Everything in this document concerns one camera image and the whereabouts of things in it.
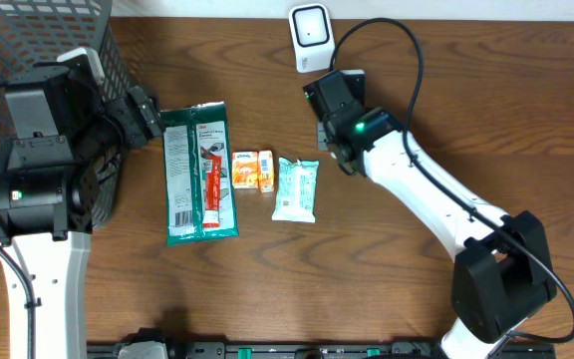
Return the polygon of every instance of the wet wipes package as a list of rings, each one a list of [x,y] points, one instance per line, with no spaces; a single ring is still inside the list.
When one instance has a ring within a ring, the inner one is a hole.
[[[278,192],[276,209],[272,220],[289,220],[307,223],[316,222],[314,199],[316,197],[316,175],[318,162],[296,161],[291,163],[281,158],[278,161]]]

